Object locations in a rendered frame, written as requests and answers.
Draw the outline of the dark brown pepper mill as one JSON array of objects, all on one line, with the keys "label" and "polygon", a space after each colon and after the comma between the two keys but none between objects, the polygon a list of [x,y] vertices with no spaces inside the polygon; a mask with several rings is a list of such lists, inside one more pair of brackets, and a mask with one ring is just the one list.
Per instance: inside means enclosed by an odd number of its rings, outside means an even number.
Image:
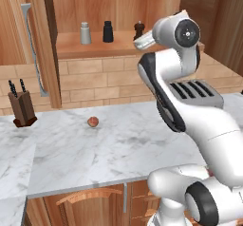
[{"label": "dark brown pepper mill", "polygon": [[142,36],[142,32],[144,31],[145,29],[145,25],[144,23],[142,23],[141,21],[138,21],[138,23],[136,23],[134,25],[134,29],[135,29],[135,36],[134,36],[134,39],[138,39],[139,37]]}]

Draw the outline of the grey shaker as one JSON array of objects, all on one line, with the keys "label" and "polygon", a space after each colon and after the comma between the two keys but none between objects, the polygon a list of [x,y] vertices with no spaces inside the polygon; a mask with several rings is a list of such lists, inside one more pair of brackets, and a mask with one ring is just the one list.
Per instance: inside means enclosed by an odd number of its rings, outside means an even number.
[{"label": "grey shaker", "polygon": [[80,42],[82,45],[89,45],[91,43],[91,34],[89,24],[87,22],[81,23]]}]

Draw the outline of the open wooden cabinet door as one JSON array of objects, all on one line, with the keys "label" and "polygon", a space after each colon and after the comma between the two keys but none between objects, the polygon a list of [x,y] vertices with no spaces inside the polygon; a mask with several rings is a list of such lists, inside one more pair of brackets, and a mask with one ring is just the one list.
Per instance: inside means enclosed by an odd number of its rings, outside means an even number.
[{"label": "open wooden cabinet door", "polygon": [[199,24],[205,52],[243,77],[243,0],[181,0]]},{"label": "open wooden cabinet door", "polygon": [[28,10],[28,25],[42,85],[48,92],[52,108],[62,107],[59,64],[56,50],[57,24],[53,0],[26,0],[31,3]]}]

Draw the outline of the black shaker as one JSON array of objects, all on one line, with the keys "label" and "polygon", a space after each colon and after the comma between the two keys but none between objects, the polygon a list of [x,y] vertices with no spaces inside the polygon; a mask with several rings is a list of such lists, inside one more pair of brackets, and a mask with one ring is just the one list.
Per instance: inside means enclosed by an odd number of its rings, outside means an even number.
[{"label": "black shaker", "polygon": [[103,26],[103,41],[105,43],[112,43],[114,41],[112,23],[105,21]]}]

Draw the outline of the brown wooden knife block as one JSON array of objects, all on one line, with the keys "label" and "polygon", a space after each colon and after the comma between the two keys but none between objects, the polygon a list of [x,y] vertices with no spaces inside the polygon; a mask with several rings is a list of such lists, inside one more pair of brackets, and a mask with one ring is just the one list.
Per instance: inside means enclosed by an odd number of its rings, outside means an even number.
[{"label": "brown wooden knife block", "polygon": [[31,126],[37,121],[28,91],[18,92],[17,96],[10,92],[8,96],[15,116],[13,123],[17,127]]}]

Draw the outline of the wooden cabinet with shelf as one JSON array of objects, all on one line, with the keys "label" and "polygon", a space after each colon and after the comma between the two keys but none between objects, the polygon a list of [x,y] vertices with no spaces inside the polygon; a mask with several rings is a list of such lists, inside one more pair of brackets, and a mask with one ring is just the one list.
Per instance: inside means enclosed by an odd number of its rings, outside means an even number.
[{"label": "wooden cabinet with shelf", "polygon": [[[60,59],[137,55],[134,25],[150,30],[158,19],[179,11],[180,0],[53,0]],[[110,21],[114,41],[103,41],[103,26]],[[89,24],[91,43],[80,42],[81,23]]]}]

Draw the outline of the small brown round nut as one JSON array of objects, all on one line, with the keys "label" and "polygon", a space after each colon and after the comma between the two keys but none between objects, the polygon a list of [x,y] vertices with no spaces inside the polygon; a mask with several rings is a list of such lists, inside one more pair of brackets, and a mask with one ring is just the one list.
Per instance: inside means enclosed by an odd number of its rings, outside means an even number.
[{"label": "small brown round nut", "polygon": [[99,119],[97,117],[93,116],[87,120],[87,123],[91,127],[96,127],[99,124]]}]

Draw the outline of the closed wooden wall cabinet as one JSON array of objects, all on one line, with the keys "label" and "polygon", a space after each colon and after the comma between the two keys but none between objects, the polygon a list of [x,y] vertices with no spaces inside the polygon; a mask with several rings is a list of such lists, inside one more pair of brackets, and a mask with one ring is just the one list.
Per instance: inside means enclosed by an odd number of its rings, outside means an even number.
[{"label": "closed wooden wall cabinet", "polygon": [[26,0],[0,0],[0,65],[33,63],[21,5]]}]

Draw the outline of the wooden drawer stack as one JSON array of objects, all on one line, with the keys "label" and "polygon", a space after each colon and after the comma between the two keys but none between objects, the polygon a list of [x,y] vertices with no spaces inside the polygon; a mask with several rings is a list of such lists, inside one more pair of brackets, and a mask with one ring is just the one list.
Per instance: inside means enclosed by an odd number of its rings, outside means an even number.
[{"label": "wooden drawer stack", "polygon": [[132,183],[130,226],[146,226],[159,207],[159,198],[148,189],[147,181]]}]

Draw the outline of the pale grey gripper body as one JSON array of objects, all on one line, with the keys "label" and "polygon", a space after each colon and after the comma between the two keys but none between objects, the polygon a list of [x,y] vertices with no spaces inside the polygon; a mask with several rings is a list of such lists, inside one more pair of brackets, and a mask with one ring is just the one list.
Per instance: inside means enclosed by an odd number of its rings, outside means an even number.
[{"label": "pale grey gripper body", "polygon": [[137,38],[133,44],[138,50],[145,50],[155,44],[155,39],[153,38],[152,32],[148,31],[143,34],[141,37]]}]

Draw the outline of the wooden base cabinet door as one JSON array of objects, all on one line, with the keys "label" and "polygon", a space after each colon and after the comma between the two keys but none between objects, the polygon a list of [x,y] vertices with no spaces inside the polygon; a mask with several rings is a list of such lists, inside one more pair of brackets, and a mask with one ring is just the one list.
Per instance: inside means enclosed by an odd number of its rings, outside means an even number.
[{"label": "wooden base cabinet door", "polygon": [[123,185],[44,197],[52,226],[122,226]]}]

